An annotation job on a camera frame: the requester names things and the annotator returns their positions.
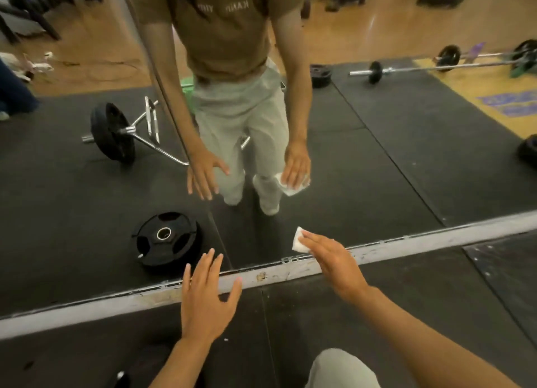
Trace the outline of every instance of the wooden floor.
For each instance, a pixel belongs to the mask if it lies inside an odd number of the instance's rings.
[[[508,50],[537,37],[537,0],[465,0],[454,10],[418,7],[415,1],[367,0],[363,6],[328,13],[327,0],[312,0],[312,16],[304,23],[311,62],[432,56],[447,44],[466,49],[481,41],[488,50]],[[55,71],[37,76],[35,93],[65,95],[150,84],[142,51],[116,0],[65,4],[54,12],[49,19],[61,41],[40,35],[16,48],[0,46],[18,56],[27,53],[33,61],[53,52]],[[272,57],[281,65],[276,48]],[[180,44],[177,59],[181,77],[190,75]]]

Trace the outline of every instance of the shirt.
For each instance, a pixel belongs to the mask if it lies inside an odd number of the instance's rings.
[[[169,22],[199,78],[243,80],[261,73],[270,51],[269,20],[302,7],[305,0],[131,0],[141,24]]]

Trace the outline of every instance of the blue jeans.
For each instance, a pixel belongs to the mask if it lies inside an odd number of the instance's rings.
[[[0,111],[10,115],[30,113],[39,101],[24,83],[0,60]]]

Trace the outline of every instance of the sweatpants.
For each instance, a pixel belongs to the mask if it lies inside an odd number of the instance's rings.
[[[338,348],[313,361],[305,388],[380,388],[376,375],[358,358]]]
[[[229,205],[241,201],[245,181],[241,139],[247,134],[251,138],[248,146],[255,153],[254,187],[261,209],[275,214],[282,192],[274,175],[285,167],[289,127],[278,67],[271,59],[266,66],[262,75],[245,82],[205,85],[195,79],[192,100],[201,140],[230,170],[226,176],[214,169],[224,201]]]

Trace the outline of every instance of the rubber floor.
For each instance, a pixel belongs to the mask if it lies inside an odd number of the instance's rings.
[[[311,188],[282,200],[275,217],[261,213],[251,181],[243,202],[229,208],[187,195],[186,168],[143,145],[124,168],[82,144],[99,102],[115,103],[132,121],[146,94],[155,97],[141,88],[45,98],[35,113],[2,124],[0,317],[177,279],[177,271],[147,272],[130,243],[133,229],[165,211],[199,221],[200,252],[224,252],[223,270],[295,255],[297,226],[347,246],[441,226],[334,86],[314,95]],[[162,147],[181,157],[162,112],[159,124]],[[251,173],[252,147],[245,159]]]
[[[483,279],[537,348],[537,232],[469,246]]]
[[[537,380],[537,351],[461,249],[365,264],[367,281],[426,324],[481,356],[523,388]],[[147,344],[180,336],[179,305],[77,324],[0,342],[0,383],[18,388],[102,388]],[[304,386],[327,348],[358,356],[382,388],[415,388],[386,340],[343,303],[324,278],[248,289],[212,346],[208,387]]]
[[[348,76],[364,69],[337,65],[332,81],[445,225],[537,208],[537,172],[516,158],[519,137],[428,73],[395,73],[374,86]]]

